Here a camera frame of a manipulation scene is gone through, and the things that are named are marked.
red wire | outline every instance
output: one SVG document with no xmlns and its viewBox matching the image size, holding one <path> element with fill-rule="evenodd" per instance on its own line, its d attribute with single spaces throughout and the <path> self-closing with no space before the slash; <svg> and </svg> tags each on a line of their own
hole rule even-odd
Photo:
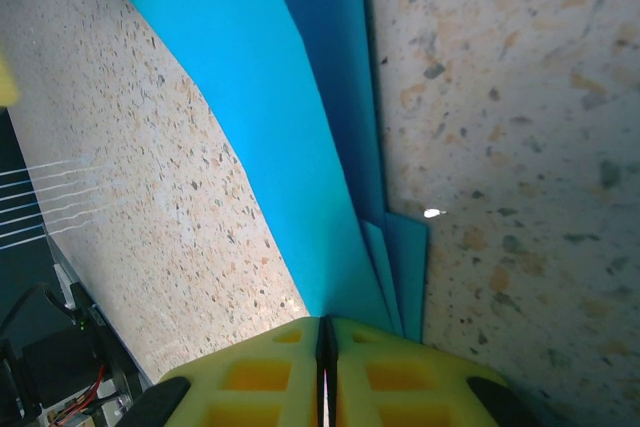
<svg viewBox="0 0 640 427">
<path fill-rule="evenodd" d="M 102 377 L 104 376 L 104 371 L 105 371 L 105 366 L 103 365 L 102 367 L 100 367 L 100 372 L 98 372 L 98 379 L 96 380 L 95 385 L 91 388 L 91 391 L 87 394 L 85 400 L 78 405 L 77 407 L 73 408 L 73 410 L 71 410 L 62 420 L 59 420 L 57 422 L 54 422 L 54 425 L 64 425 L 67 423 L 67 421 L 73 417 L 74 415 L 76 415 L 79 411 L 81 411 L 82 409 L 84 409 L 87 405 L 89 405 L 89 403 L 96 398 L 96 395 L 98 394 L 98 388 L 100 387 L 100 382 L 102 382 Z"/>
</svg>

blue cardboard sheet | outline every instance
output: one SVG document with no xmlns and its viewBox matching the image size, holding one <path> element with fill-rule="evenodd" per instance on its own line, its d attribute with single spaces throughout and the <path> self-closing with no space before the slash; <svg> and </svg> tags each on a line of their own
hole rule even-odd
<svg viewBox="0 0 640 427">
<path fill-rule="evenodd" d="M 386 213 L 364 0 L 131 1 L 211 106 L 310 313 L 419 341 L 427 227 Z"/>
</svg>

dark background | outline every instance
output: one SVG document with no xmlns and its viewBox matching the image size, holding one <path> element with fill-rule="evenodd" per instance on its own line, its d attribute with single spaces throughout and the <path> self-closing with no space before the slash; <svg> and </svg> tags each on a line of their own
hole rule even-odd
<svg viewBox="0 0 640 427">
<path fill-rule="evenodd" d="M 13 182 L 29 180 L 27 172 L 1 175 L 1 173 L 7 171 L 24 168 L 24 159 L 11 125 L 11 119 L 7 110 L 1 109 L 0 198 L 33 190 L 30 182 L 13 187 L 3 187 Z M 2 213 L 3 210 L 11 207 L 33 202 L 36 202 L 34 194 L 15 199 L 0 200 L 0 224 L 8 220 L 38 214 L 40 210 L 37 205 Z M 0 225 L 0 235 L 41 223 L 42 217 L 37 216 L 8 225 Z M 20 234 L 0 237 L 0 249 L 14 242 L 39 236 L 43 233 L 43 229 L 38 228 Z M 53 259 L 46 239 L 39 239 L 0 250 L 0 319 L 4 319 L 14 302 L 25 290 L 38 282 L 48 283 L 56 295 L 62 299 L 60 286 L 53 270 Z M 36 293 L 22 307 L 4 337 L 9 338 L 14 351 L 17 352 L 25 344 L 34 342 L 69 325 L 69 320 L 53 308 L 45 300 L 42 293 Z"/>
</svg>

yellow foam block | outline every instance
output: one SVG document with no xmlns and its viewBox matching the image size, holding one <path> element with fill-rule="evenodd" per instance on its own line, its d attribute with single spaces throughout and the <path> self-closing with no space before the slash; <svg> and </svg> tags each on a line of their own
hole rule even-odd
<svg viewBox="0 0 640 427">
<path fill-rule="evenodd" d="M 337 427 L 495 427 L 467 385 L 492 372 L 464 359 L 346 319 L 338 344 Z"/>
<path fill-rule="evenodd" d="M 0 107 L 9 107 L 18 101 L 20 94 L 4 57 L 0 55 Z"/>
<path fill-rule="evenodd" d="M 162 380 L 191 388 L 167 427 L 316 427 L 319 325 L 298 319 L 170 371 Z"/>
</svg>

speckled floor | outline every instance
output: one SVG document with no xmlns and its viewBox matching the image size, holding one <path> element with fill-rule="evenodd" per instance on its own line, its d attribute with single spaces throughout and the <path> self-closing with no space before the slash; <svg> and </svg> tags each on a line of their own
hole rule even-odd
<svg viewBox="0 0 640 427">
<path fill-rule="evenodd" d="M 426 342 L 554 425 L 640 415 L 639 5 L 373 0 L 390 206 L 447 211 Z M 70 184 L 39 195 L 49 230 L 150 377 L 304 315 L 231 146 L 129 2 L 0 9 L 24 157 L 79 169 L 34 182 Z"/>
</svg>

